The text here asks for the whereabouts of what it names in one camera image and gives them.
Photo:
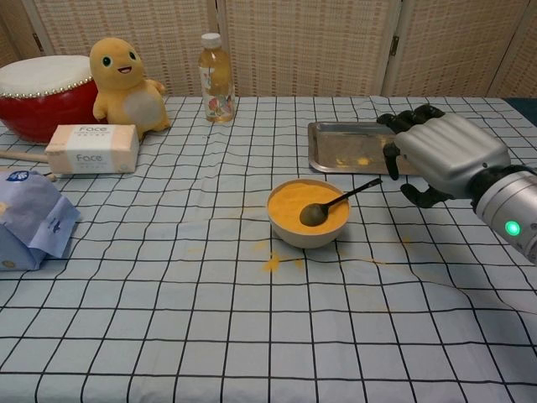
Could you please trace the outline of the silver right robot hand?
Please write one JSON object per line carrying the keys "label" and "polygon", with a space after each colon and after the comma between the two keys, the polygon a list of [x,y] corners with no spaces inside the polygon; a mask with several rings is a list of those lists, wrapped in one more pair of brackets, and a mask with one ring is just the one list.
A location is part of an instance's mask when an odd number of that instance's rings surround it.
{"label": "silver right robot hand", "polygon": [[400,187],[404,196],[420,208],[470,199],[476,175],[511,165],[508,148],[500,140],[468,119],[430,104],[398,114],[385,113],[377,122],[395,133],[394,140],[383,146],[390,177],[399,178],[397,158],[403,158],[428,183],[426,191],[410,184]]}

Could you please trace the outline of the black spoon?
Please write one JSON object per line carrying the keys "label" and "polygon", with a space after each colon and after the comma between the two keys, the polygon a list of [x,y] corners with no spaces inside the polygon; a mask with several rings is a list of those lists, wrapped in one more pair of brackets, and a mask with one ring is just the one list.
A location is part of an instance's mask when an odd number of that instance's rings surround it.
{"label": "black spoon", "polygon": [[369,181],[368,183],[359,186],[352,191],[346,192],[332,201],[326,203],[311,203],[302,209],[300,212],[300,222],[307,227],[317,227],[324,223],[328,216],[332,206],[345,201],[351,196],[356,195],[359,192],[365,191],[371,187],[378,186],[382,183],[380,178]]}

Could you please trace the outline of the silver metal tray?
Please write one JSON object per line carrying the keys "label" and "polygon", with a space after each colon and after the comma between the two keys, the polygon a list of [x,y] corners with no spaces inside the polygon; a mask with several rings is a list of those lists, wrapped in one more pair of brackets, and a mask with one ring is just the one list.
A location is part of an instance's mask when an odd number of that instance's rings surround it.
{"label": "silver metal tray", "polygon": [[308,124],[308,160],[330,174],[386,175],[383,146],[393,131],[376,122],[313,122]]}

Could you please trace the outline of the bowl of orange powder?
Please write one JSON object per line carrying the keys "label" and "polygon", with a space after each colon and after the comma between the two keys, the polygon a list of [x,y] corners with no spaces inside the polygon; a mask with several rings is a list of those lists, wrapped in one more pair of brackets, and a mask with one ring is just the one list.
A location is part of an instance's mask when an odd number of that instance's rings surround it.
{"label": "bowl of orange powder", "polygon": [[[270,198],[272,197],[272,195],[277,191],[279,190],[284,184],[286,183],[293,183],[293,182],[297,182],[297,181],[307,181],[307,182],[314,182],[314,181],[318,181],[318,180],[308,180],[308,179],[297,179],[297,180],[292,180],[292,181],[286,181],[284,183],[282,183],[281,185],[279,186],[276,186],[270,193],[269,197],[268,197],[268,200],[267,200],[267,212],[268,212],[268,219],[272,225],[272,229],[276,232],[276,234],[283,240],[285,241],[286,243],[288,243],[289,245],[291,246],[294,246],[296,248],[301,248],[301,249],[315,249],[315,248],[319,248],[319,247],[323,247],[325,245],[327,245],[328,243],[332,242],[334,239],[336,239],[340,233],[342,232],[343,228],[346,226],[347,222],[331,231],[331,232],[328,232],[328,233],[318,233],[318,234],[307,234],[307,233],[294,233],[294,232],[291,232],[289,230],[286,230],[282,227],[280,227],[276,222],[273,221],[273,219],[269,216],[269,210],[268,210],[268,204],[269,204],[269,200]],[[333,190],[339,190],[338,188],[336,188],[335,186],[325,182],[331,189]]]}

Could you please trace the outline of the orange-yellow powder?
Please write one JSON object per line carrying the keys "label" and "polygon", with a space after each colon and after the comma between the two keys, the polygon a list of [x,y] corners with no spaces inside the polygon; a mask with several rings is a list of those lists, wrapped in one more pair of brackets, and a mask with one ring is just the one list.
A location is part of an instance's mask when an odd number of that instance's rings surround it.
{"label": "orange-yellow powder", "polygon": [[319,226],[309,227],[300,221],[300,213],[311,203],[327,203],[341,195],[325,182],[297,181],[284,184],[268,201],[269,216],[280,227],[294,233],[328,233],[343,226],[350,215],[347,201],[330,207],[328,218]]}

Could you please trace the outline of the woven folding screen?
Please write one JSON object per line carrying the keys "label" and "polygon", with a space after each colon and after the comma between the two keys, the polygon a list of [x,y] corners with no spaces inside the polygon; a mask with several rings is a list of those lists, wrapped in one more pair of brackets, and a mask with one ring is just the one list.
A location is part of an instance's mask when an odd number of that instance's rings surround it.
{"label": "woven folding screen", "polygon": [[209,32],[239,96],[537,98],[537,0],[0,0],[0,65],[118,37],[197,95]]}

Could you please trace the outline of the clear plastic drink bottle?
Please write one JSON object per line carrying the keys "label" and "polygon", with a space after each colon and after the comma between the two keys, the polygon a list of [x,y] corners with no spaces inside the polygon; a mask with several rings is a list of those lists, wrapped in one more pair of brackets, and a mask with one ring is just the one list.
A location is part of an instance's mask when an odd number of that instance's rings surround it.
{"label": "clear plastic drink bottle", "polygon": [[218,33],[203,34],[201,44],[198,70],[206,119],[215,123],[231,121],[235,114],[235,90],[230,57],[222,48]]}

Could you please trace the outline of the blue checked tablecloth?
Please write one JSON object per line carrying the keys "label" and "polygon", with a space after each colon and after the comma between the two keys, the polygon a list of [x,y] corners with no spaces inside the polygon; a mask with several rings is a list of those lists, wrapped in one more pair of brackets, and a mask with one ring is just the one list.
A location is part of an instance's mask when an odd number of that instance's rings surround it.
{"label": "blue checked tablecloth", "polygon": [[355,196],[320,249],[273,231],[315,179],[307,126],[420,97],[244,97],[209,123],[169,97],[131,175],[59,179],[64,259],[0,274],[0,403],[537,403],[537,267],[416,176]]}

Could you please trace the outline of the yellow plush dinosaur toy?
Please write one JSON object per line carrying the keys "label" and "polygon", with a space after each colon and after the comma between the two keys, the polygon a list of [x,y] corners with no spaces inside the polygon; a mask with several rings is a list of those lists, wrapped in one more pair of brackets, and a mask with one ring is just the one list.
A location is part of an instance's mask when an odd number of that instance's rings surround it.
{"label": "yellow plush dinosaur toy", "polygon": [[164,85],[144,75],[142,59],[127,41],[112,37],[97,41],[89,61],[97,88],[92,109],[97,121],[133,125],[139,139],[170,126]]}

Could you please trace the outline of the red drum with white skin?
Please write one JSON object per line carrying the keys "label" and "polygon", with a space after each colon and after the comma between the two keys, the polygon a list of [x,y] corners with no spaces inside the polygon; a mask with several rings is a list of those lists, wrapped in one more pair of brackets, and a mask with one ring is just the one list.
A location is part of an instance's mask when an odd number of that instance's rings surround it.
{"label": "red drum with white skin", "polygon": [[94,124],[97,88],[85,55],[50,55],[0,67],[0,121],[47,144],[59,125]]}

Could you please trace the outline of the blue paper package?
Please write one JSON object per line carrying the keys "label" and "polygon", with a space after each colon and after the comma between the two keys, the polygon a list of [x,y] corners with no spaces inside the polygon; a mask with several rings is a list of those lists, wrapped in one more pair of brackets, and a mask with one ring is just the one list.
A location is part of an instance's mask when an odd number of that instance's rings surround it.
{"label": "blue paper package", "polygon": [[39,172],[0,171],[0,271],[38,270],[46,257],[61,258],[79,216]]}

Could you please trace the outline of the wooden drumstick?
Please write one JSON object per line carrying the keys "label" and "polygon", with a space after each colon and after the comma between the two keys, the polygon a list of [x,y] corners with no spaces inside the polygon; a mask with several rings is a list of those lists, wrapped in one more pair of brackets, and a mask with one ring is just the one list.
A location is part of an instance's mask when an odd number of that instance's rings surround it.
{"label": "wooden drumstick", "polygon": [[[5,150],[0,150],[0,159],[23,160],[23,161],[29,161],[29,162],[46,163],[46,164],[49,163],[46,154],[23,153],[23,152],[14,152],[14,151],[5,151]],[[13,169],[8,168],[8,167],[0,167],[0,172],[8,172],[8,171],[11,172],[13,171]],[[57,181],[57,177],[52,172],[47,173],[47,174],[42,174],[42,175],[48,178],[52,182]]]}

